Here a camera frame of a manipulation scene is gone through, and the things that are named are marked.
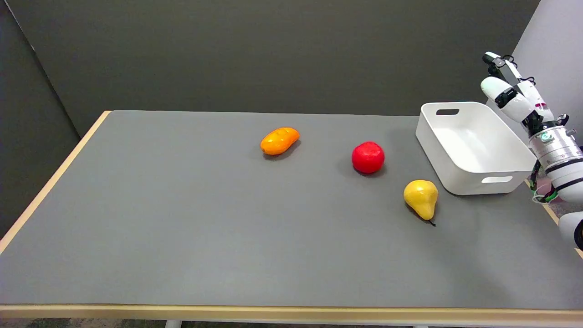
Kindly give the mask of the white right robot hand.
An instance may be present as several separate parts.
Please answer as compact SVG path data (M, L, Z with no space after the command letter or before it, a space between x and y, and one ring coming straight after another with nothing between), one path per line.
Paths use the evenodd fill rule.
M521 124L529 137L560 125L569 116L555 116L536 88L534 77L522 77L511 55L500 56L487 51L482 56L488 77L481 90L509 119Z

